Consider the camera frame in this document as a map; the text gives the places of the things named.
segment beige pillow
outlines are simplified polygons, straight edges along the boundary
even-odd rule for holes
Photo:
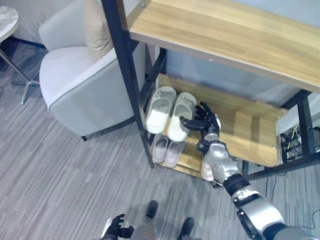
[[[86,45],[95,62],[113,48],[106,16],[97,0],[85,0],[84,35]]]

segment wall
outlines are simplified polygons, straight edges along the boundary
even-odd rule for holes
[[[10,6],[19,13],[20,26],[16,38],[41,43],[39,26],[64,6],[74,0],[0,0],[0,5]]]
[[[236,2],[320,27],[319,0],[236,0]],[[286,83],[175,51],[168,51],[167,73],[190,82],[201,83],[278,106],[299,90]]]

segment pair of slippers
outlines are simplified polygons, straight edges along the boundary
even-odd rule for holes
[[[180,158],[180,155],[184,149],[184,142],[170,141],[168,137],[164,135],[157,135],[154,140],[152,160],[154,163],[162,163],[169,167],[174,168]]]
[[[182,92],[177,97],[177,93],[172,87],[160,87],[151,98],[146,117],[146,130],[151,134],[162,133],[173,109],[167,135],[174,142],[183,142],[188,136],[189,130],[181,125],[180,117],[191,120],[195,115],[196,105],[197,100],[192,94]]]

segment side table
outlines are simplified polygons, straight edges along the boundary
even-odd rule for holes
[[[0,43],[6,40],[11,34],[13,34],[19,26],[19,14],[18,12],[8,6],[0,6]],[[8,56],[0,49],[0,57],[3,58],[23,79],[23,82],[12,82],[13,85],[25,85],[22,94],[21,104],[25,103],[29,87],[32,85],[39,86],[39,82],[29,79],[18,67],[10,61]]]

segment floor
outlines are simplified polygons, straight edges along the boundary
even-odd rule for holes
[[[13,61],[38,78],[44,49],[19,43]],[[174,240],[186,217],[203,240],[246,240],[228,194],[161,166],[150,169],[135,123],[84,142],[46,110],[38,87],[25,105],[11,68],[0,71],[0,239],[92,240],[109,217],[137,226],[150,200],[159,202],[158,240]],[[312,226],[320,208],[320,164],[251,183],[272,198],[289,226]],[[320,236],[320,212],[314,215]]]

